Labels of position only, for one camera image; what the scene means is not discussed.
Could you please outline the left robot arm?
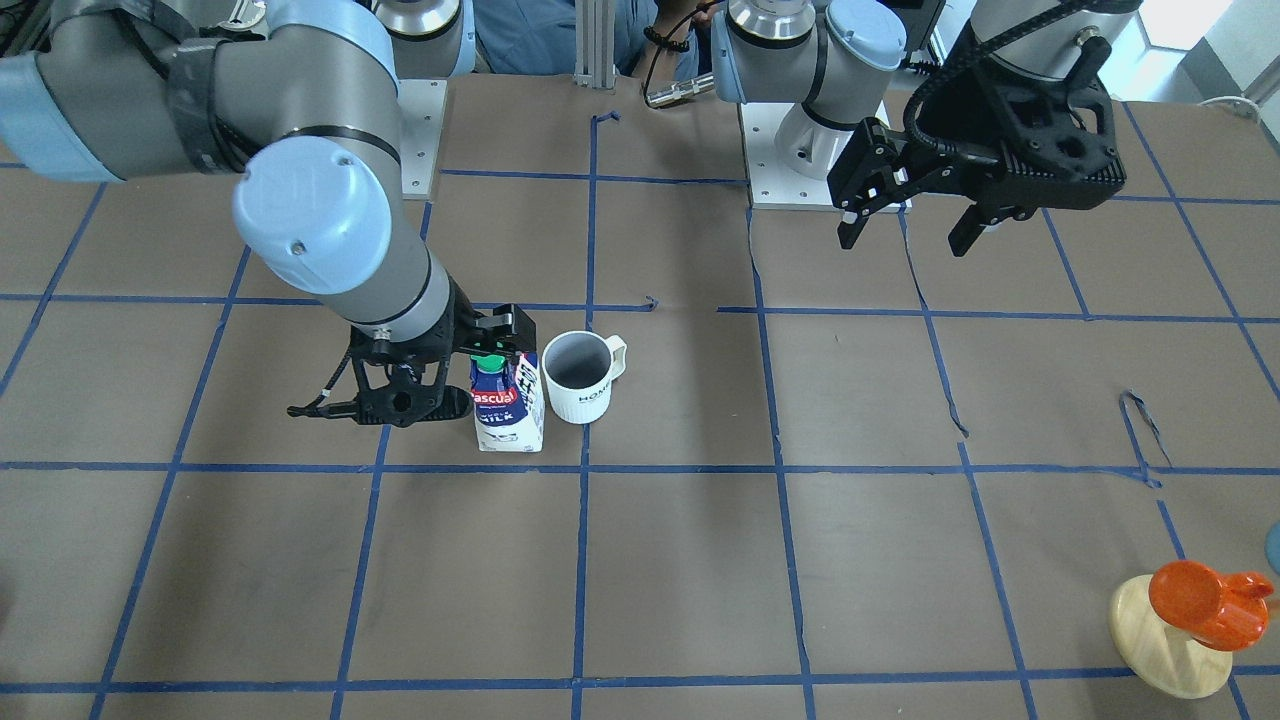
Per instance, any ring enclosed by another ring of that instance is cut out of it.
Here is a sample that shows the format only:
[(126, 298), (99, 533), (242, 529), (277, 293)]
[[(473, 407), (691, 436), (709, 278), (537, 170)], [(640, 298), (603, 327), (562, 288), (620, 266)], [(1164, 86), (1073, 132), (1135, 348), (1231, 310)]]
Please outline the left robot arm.
[(943, 65), (908, 100), (901, 128), (876, 110), (908, 55), (878, 1), (730, 1), (716, 15), (716, 90), (786, 102), (786, 161), (824, 181), (851, 249), (870, 215), (919, 193), (963, 196), (955, 256), (988, 228), (1043, 208), (1089, 210), (1126, 183), (1100, 78), (1137, 1), (978, 1)]

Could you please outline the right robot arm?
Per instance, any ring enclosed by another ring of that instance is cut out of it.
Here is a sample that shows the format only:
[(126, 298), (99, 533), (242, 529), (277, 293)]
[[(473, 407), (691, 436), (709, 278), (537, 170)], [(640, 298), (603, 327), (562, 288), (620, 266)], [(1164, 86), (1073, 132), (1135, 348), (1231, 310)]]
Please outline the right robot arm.
[(265, 1), (200, 28), (169, 1), (55, 1), (50, 49), (3, 60), (3, 142), (52, 181), (237, 174), (239, 236), (287, 284), (349, 323), (356, 395), (292, 416), (410, 427), (467, 416), (453, 354), (516, 357), (536, 325), (477, 311), (399, 215), (396, 44), (429, 79), (474, 68), (468, 1)]

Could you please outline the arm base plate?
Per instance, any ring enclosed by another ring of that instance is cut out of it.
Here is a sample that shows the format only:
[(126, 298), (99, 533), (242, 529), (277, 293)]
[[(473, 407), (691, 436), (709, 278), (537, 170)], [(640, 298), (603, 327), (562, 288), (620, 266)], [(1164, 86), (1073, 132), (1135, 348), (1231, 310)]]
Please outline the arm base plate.
[(827, 176), (852, 132), (817, 122), (799, 102), (739, 106), (756, 210), (837, 211)]
[(399, 82), (399, 156), (402, 192), (406, 200), (433, 199), (447, 99), (445, 79)]

